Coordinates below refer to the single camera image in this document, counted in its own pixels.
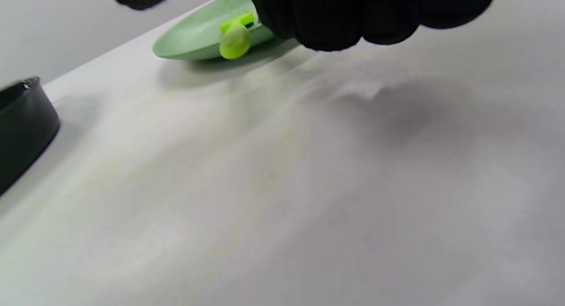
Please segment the person's right hand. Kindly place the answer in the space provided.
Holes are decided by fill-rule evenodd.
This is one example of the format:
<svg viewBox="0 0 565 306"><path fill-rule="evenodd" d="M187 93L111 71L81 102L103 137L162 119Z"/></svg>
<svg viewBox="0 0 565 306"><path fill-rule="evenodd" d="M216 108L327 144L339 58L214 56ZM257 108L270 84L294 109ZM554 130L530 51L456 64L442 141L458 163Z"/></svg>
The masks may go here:
<svg viewBox="0 0 565 306"><path fill-rule="evenodd" d="M420 26L448 30L478 18L493 0L252 0L276 37L316 51L341 51L360 40L398 44Z"/></svg>

